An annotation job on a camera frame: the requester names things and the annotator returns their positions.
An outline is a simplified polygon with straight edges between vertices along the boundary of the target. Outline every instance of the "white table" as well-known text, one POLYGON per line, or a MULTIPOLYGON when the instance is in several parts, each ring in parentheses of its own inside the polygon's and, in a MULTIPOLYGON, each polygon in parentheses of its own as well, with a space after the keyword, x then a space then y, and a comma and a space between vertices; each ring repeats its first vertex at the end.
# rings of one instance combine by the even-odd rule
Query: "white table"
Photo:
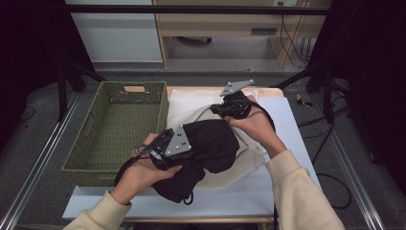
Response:
MULTIPOLYGON (((269 112, 278 135, 293 151, 299 163, 309 170, 311 178, 320 187, 287 99, 259 94, 259 104, 269 112)), ((81 210, 92 208, 102 198, 104 192, 111 189, 76 187, 63 217, 74 219, 81 210)), ((174 203, 162 198, 150 188, 131 201, 133 206, 124 221, 184 223, 273 221, 272 181, 264 166, 227 187, 220 189, 196 187, 193 193, 192 205, 185 205, 183 202, 174 203)))

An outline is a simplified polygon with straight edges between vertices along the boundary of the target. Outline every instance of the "hand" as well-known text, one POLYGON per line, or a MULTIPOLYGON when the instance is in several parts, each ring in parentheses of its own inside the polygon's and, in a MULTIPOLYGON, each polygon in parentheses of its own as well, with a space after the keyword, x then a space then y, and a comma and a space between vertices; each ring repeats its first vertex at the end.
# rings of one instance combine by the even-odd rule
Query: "hand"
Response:
MULTIPOLYGON (((158 134, 150 133, 144 144, 149 144, 158 134)), ((155 182, 173 177, 182 166, 176 166, 166 171, 158 170, 150 159, 139 159, 125 170, 120 182, 110 193, 121 204, 128 204, 136 195, 149 188, 155 182)))
MULTIPOLYGON (((252 95, 247 96, 252 102, 257 102, 252 95)), ((266 115, 259 108, 252 106, 250 114, 245 119, 235 119, 230 116, 224 118, 232 127, 243 130, 253 140, 259 142, 272 158, 286 150, 286 146, 272 128, 266 115)))

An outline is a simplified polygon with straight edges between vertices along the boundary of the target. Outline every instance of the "wicker tray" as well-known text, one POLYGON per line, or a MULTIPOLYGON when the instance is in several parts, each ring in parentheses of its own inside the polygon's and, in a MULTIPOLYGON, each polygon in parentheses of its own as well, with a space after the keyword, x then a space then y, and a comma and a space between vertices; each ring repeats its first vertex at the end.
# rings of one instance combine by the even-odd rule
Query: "wicker tray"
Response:
POLYGON ((168 109, 163 81, 102 82, 62 172, 78 186, 114 186, 134 146, 165 129, 168 109))

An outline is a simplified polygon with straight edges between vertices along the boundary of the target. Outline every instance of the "table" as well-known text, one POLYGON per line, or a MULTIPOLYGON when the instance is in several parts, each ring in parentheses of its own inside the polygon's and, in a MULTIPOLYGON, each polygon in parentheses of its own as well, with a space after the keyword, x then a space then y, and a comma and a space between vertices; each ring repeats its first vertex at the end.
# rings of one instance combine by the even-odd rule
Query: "table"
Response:
MULTIPOLYGON (((277 7, 283 2, 285 7, 329 7, 331 0, 153 0, 157 6, 243 6, 243 7, 277 7)), ((323 15, 286 15, 284 29, 280 15, 250 15, 250 14, 177 14, 156 13, 156 24, 161 44, 164 66, 168 67, 171 38, 177 36, 195 37, 249 37, 267 36, 281 68, 286 66, 289 56, 293 55, 293 44, 298 37, 317 38, 324 24, 323 15)))
MULTIPOLYGON (((173 89, 209 89, 184 88, 173 89)), ((313 181, 320 183, 311 165, 305 144, 296 125, 287 99, 280 89, 258 88, 259 104, 273 118, 278 135, 291 149, 299 163, 308 168, 313 181)), ((93 207, 102 197, 106 187, 76 187, 64 212, 64 219, 74 219, 83 209, 93 207)), ((133 206, 124 221, 132 222, 272 222, 274 197, 271 177, 264 166, 243 176, 237 182, 223 188, 194 188, 194 200, 189 206, 174 203, 148 189, 135 197, 133 206)))

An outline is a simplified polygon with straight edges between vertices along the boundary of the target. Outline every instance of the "beige sleeve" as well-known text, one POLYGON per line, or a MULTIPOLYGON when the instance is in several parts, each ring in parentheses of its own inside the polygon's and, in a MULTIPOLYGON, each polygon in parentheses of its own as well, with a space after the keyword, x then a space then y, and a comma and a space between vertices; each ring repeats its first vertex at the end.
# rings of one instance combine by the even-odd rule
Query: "beige sleeve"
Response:
POLYGON ((271 174, 281 230, 345 229, 308 170, 290 150, 266 163, 271 174))
POLYGON ((118 203, 109 192, 105 192, 101 200, 89 210, 83 210, 64 229, 114 229, 117 230, 123 222, 131 204, 118 203))

